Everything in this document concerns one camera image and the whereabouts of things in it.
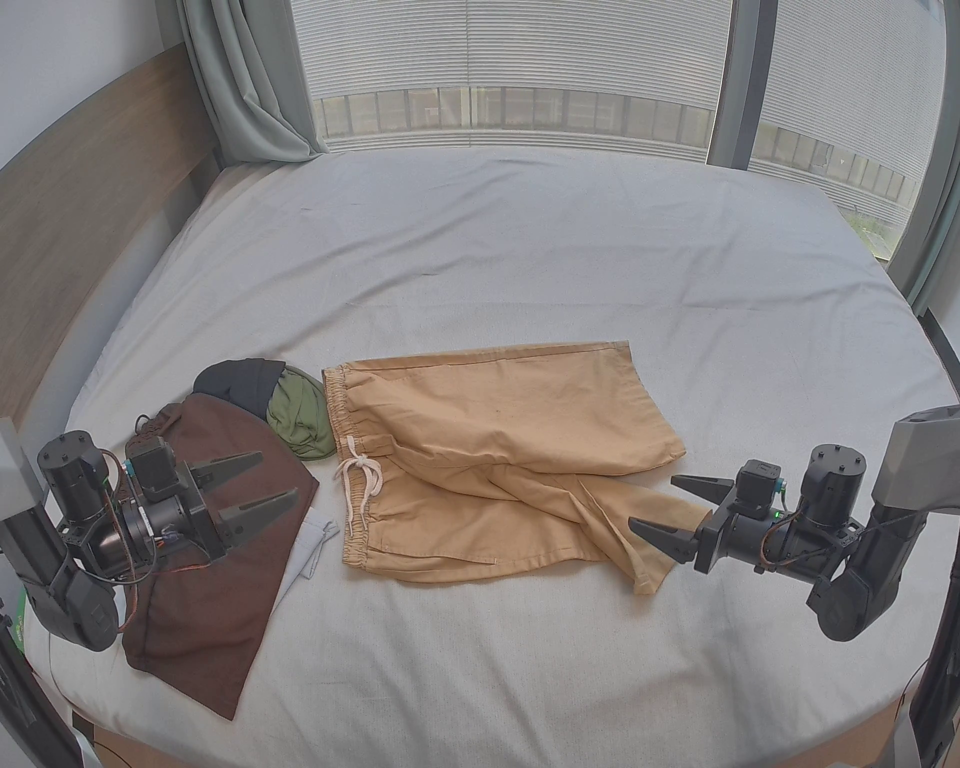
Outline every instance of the white drawstring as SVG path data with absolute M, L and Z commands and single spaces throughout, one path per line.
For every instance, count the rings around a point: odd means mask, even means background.
M 344 478 L 344 495 L 347 497 L 347 530 L 349 535 L 353 536 L 353 499 L 350 498 L 350 478 L 349 471 L 351 467 L 357 467 L 363 470 L 366 479 L 366 485 L 363 490 L 363 500 L 360 502 L 360 522 L 363 523 L 363 529 L 367 530 L 367 505 L 370 504 L 372 496 L 380 493 L 383 488 L 383 468 L 375 459 L 370 459 L 363 453 L 357 453 L 356 441 L 352 435 L 347 435 L 347 447 L 352 453 L 352 457 L 345 459 L 337 467 L 334 477 L 338 474 Z

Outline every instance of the brown fabric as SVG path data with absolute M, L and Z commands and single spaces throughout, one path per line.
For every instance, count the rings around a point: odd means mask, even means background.
M 684 455 L 636 376 L 626 342 L 483 349 L 347 363 L 324 371 L 341 460 L 364 473 L 344 562 L 415 582 L 459 582 L 563 560 L 612 560 L 637 593 L 673 561 L 635 536 L 636 516 L 693 530 L 706 509 L 613 480 Z
M 160 573 L 141 584 L 139 608 L 123 635 L 130 666 L 232 720 L 317 481 L 265 421 L 216 397 L 191 395 L 180 406 L 167 406 L 127 449 L 157 434 L 187 462 L 263 452 L 258 467 L 204 495 L 214 515 L 290 488 L 300 491 L 296 509 L 218 563 Z M 190 547 L 168 561 L 165 570 L 203 563 L 205 555 Z

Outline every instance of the wooden bed frame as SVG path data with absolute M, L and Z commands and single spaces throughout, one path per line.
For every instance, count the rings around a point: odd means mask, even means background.
M 97 286 L 216 145 L 180 44 L 101 88 L 0 169 L 0 416 L 23 427 Z

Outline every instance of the mattress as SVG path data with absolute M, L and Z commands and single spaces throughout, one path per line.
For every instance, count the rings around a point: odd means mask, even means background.
M 910 310 L 822 192 L 680 161 L 394 150 L 218 179 L 117 327 L 71 428 L 117 450 L 205 366 L 627 339 L 687 454 L 783 466 L 851 445 L 869 490 L 893 422 L 956 402 Z M 331 461 L 315 506 L 343 528 Z M 611 564 L 454 586 L 344 566 L 338 541 L 272 617 L 228 722 L 31 616 L 38 674 L 103 726 L 198 766 L 748 766 L 846 730 L 924 660 L 957 522 L 932 516 L 900 596 L 848 643 L 807 585 L 724 560 L 652 597 Z

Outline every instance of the brown shorts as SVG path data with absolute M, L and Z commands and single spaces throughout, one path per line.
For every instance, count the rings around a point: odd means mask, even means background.
M 707 512 L 611 478 L 684 455 L 626 342 L 365 360 L 324 387 L 341 460 L 376 464 L 347 469 L 344 562 L 370 573 L 461 582 L 612 560 L 649 594 L 673 561 L 627 518 L 693 530 Z

